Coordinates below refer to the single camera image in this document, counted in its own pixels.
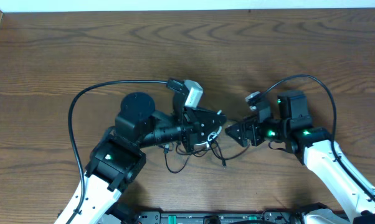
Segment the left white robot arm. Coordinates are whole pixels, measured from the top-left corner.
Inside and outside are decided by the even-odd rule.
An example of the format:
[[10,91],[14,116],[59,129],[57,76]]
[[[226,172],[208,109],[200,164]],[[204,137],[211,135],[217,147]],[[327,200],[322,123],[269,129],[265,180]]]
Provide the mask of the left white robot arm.
[[115,125],[109,127],[90,154],[80,183],[58,216],[57,223],[98,223],[115,214],[127,223],[135,218],[118,211],[116,204],[146,164],[144,147],[180,142],[187,151],[208,144],[227,118],[221,112],[180,106],[166,115],[155,108],[152,97],[136,92],[124,97]]

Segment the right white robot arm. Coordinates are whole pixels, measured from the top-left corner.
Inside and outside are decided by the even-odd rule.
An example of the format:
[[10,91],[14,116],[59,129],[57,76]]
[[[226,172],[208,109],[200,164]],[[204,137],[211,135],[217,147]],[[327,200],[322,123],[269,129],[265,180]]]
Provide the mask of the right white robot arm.
[[315,208],[301,212],[297,222],[375,223],[375,186],[350,163],[325,128],[313,126],[305,94],[300,90],[278,94],[279,119],[273,117],[268,100],[259,96],[255,92],[245,99],[256,114],[226,128],[226,135],[243,147],[264,141],[284,143],[282,150],[322,180],[347,216],[342,219],[326,208]]

